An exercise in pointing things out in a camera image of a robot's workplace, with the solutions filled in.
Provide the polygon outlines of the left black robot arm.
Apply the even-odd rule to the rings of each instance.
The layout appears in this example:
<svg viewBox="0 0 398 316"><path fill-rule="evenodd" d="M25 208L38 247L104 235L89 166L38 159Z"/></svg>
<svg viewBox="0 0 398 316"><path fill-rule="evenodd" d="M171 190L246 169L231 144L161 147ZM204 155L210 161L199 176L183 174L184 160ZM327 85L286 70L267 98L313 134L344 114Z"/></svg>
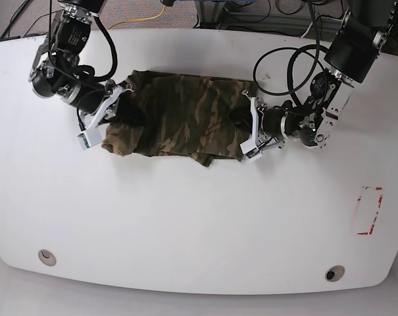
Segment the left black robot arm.
<svg viewBox="0 0 398 316"><path fill-rule="evenodd" d="M396 25L398 1L350 1L331 46L324 47L317 41L293 49L286 74L289 100L271 107L250 97L248 110L233 113L238 125L250 133L240 145L242 154L257 159L264 149L283 147L289 138L298 139L307 148L323 148L353 93L353 83L364 81ZM293 84L293 67L300 55L311 51L315 52L314 66L324 53L328 67L306 76L310 95L300 102L296 93L301 86Z"/></svg>

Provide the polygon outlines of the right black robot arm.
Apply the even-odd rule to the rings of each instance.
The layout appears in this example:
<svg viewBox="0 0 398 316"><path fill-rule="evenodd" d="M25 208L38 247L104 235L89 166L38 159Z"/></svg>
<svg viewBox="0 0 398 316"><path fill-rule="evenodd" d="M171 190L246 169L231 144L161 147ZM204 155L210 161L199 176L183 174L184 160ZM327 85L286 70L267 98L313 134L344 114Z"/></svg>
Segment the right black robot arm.
<svg viewBox="0 0 398 316"><path fill-rule="evenodd" d="M99 15L104 1L61 1L61 9L49 13L49 29L38 47L29 82L41 98L55 95L76 110L81 131L115 119L143 126L145 115L135 105L124 105L122 98L134 90L132 84L116 84L112 77L118 57L115 44ZM96 23L111 49L111 69L98 76L90 65L80 64L80 53Z"/></svg>

